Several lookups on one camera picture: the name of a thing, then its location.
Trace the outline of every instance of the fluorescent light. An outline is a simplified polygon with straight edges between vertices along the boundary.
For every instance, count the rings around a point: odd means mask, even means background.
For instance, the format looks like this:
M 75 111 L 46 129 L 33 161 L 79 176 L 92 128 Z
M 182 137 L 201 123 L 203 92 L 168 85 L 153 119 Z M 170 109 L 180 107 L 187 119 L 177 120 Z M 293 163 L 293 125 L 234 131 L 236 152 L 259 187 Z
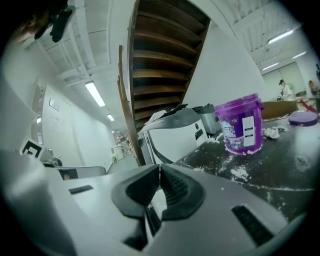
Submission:
M 89 93 L 100 107 L 104 107 L 106 105 L 104 100 L 101 98 L 94 82 L 86 83 L 85 87 L 88 89 Z
M 306 54 L 306 53 L 307 53 L 307 52 L 306 52 L 306 51 L 304 51 L 304 52 L 302 52 L 302 53 L 300 53 L 300 54 L 298 54 L 298 55 L 296 55 L 296 56 L 292 57 L 292 59 L 297 58 L 297 57 L 300 57 L 300 56 L 302 56 L 302 55 L 304 55 L 304 54 Z
M 267 69 L 269 69 L 269 68 L 271 68 L 271 67 L 274 67 L 274 66 L 276 66 L 276 65 L 278 65 L 278 64 L 279 64 L 279 62 L 278 62 L 278 63 L 275 63 L 275 64 L 273 64 L 273 65 L 271 65 L 271 66 L 267 66 L 267 67 L 263 68 L 262 71 L 267 70 Z
M 268 44 L 270 45 L 270 44 L 274 43 L 275 41 L 278 41 L 278 40 L 280 40 L 282 38 L 285 38 L 285 37 L 291 35 L 293 32 L 295 32 L 295 31 L 293 29 L 291 29 L 291 30 L 289 30 L 287 32 L 284 32 L 284 33 L 282 33 L 280 35 L 277 35 L 276 37 L 268 40 Z
M 106 115 L 111 121 L 114 121 L 115 119 L 112 117 L 112 115 L 110 115 L 110 114 L 107 114 Z

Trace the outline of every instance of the purple bucket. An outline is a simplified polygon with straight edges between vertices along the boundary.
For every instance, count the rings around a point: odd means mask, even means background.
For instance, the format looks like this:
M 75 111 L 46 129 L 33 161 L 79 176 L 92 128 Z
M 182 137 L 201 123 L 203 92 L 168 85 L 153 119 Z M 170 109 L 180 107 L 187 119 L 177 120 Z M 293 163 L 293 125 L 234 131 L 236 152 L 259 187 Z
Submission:
M 263 109 L 264 105 L 257 94 L 215 107 L 229 152 L 246 155 L 261 149 Z

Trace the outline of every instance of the wooden staircase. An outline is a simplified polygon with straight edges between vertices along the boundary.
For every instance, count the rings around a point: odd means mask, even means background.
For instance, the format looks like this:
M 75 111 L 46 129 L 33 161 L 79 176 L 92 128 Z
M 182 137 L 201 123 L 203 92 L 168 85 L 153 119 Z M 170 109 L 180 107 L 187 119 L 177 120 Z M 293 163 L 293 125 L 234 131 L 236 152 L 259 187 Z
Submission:
M 182 103 L 210 20 L 187 0 L 139 0 L 135 14 L 129 75 L 139 132 L 155 112 Z

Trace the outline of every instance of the white door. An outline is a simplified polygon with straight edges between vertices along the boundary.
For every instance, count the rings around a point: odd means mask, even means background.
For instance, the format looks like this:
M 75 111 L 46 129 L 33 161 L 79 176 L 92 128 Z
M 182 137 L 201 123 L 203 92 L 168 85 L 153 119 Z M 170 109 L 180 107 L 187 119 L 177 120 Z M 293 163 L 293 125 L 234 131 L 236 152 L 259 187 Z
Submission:
M 263 80 L 266 86 L 266 91 L 271 101 L 276 101 L 278 96 L 281 96 L 281 86 L 279 82 L 282 78 L 278 69 L 266 73 L 263 76 Z
M 43 145 L 60 157 L 64 167 L 84 166 L 75 138 L 72 106 L 49 86 L 44 94 L 41 119 Z
M 306 90 L 304 80 L 295 62 L 279 68 L 279 71 L 285 83 L 288 85 L 290 84 L 293 85 L 294 94 L 297 94 Z

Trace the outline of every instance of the black countertop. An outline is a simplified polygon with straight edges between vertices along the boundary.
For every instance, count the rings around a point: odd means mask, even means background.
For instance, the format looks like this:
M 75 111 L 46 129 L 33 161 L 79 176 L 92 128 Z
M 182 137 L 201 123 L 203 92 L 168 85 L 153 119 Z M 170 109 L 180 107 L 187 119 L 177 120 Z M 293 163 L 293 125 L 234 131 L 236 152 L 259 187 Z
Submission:
M 291 221 L 306 210 L 317 187 L 320 129 L 291 127 L 288 118 L 263 123 L 263 128 L 276 126 L 288 131 L 280 131 L 278 139 L 265 138 L 262 149 L 254 154 L 226 151 L 222 136 L 220 143 L 208 141 L 175 164 L 232 180 Z

